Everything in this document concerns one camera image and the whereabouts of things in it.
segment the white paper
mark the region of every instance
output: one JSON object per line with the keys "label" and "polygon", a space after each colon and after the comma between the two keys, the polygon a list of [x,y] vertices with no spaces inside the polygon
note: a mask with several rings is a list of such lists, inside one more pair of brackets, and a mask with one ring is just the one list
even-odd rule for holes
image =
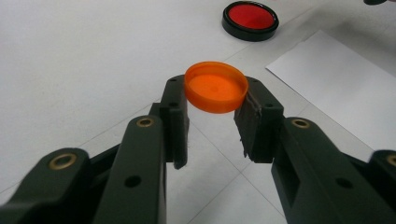
{"label": "white paper", "polygon": [[319,31],[267,66],[372,149],[396,149],[396,78]]}

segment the orange plastic cap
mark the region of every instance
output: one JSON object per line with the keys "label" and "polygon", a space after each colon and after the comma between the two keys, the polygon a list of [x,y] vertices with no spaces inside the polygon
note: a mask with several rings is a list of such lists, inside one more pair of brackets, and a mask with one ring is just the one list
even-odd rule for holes
{"label": "orange plastic cap", "polygon": [[236,68],[217,62],[196,63],[184,76],[187,99],[210,113],[227,113],[238,108],[248,92],[246,77]]}

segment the hole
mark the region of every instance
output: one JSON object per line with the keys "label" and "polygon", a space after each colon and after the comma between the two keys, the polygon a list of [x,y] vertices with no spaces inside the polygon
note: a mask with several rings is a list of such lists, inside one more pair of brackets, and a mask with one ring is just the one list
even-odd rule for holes
{"label": "hole", "polygon": [[353,185],[352,183],[344,178],[336,178],[335,182],[337,182],[337,184],[345,189],[353,189]]}
{"label": "hole", "polygon": [[146,128],[151,126],[154,123],[154,119],[148,119],[148,118],[144,118],[144,119],[140,119],[137,121],[137,126],[142,127],[142,128]]}
{"label": "hole", "polygon": [[138,175],[133,175],[125,179],[125,187],[127,188],[134,188],[138,186],[142,182],[142,178]]}
{"label": "hole", "polygon": [[71,160],[72,160],[71,156],[61,157],[55,161],[55,165],[62,166],[62,165],[69,163]]}
{"label": "hole", "polygon": [[396,154],[393,155],[388,155],[387,156],[387,161],[389,164],[396,166]]}
{"label": "hole", "polygon": [[76,154],[65,153],[60,156],[53,158],[49,162],[49,168],[52,170],[62,170],[73,165],[77,160]]}
{"label": "hole", "polygon": [[302,128],[302,129],[309,128],[309,123],[303,119],[294,119],[291,121],[291,123],[294,124],[294,126],[296,126],[298,128]]}

